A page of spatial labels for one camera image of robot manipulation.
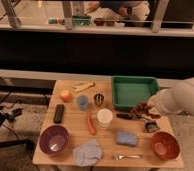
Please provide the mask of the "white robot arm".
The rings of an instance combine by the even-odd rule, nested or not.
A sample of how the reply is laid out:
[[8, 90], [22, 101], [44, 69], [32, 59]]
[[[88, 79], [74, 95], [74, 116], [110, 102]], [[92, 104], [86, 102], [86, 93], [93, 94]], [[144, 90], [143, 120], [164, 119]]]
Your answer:
[[181, 80], [171, 88], [159, 90], [149, 98], [148, 105], [154, 114], [188, 112], [194, 116], [194, 77]]

